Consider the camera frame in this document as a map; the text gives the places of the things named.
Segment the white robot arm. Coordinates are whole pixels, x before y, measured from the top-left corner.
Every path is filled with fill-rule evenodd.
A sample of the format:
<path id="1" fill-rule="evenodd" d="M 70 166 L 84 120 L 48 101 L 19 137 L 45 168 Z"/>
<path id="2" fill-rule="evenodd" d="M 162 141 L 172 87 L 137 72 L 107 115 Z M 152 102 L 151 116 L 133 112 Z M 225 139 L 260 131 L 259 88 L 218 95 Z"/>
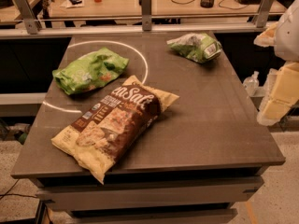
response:
<path id="1" fill-rule="evenodd" d="M 265 126 L 279 122 L 299 101 L 299 0 L 295 0 L 279 21 L 254 39 L 260 47 L 273 47 L 275 55 L 285 61 L 267 78 L 267 91 L 257 121 Z"/>

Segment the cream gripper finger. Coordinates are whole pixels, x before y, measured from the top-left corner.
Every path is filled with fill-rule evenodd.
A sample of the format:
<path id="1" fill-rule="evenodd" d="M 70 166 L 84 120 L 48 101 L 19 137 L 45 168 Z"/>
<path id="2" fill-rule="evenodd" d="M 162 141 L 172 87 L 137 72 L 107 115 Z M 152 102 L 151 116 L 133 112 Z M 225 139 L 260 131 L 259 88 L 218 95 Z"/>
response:
<path id="1" fill-rule="evenodd" d="M 253 41 L 259 47 L 273 47 L 275 45 L 275 32 L 278 24 L 271 24 L 265 31 L 257 35 Z"/>
<path id="2" fill-rule="evenodd" d="M 272 69 L 264 90 L 257 121 L 261 125 L 272 126 L 299 101 L 299 63 L 285 62 L 278 70 Z"/>

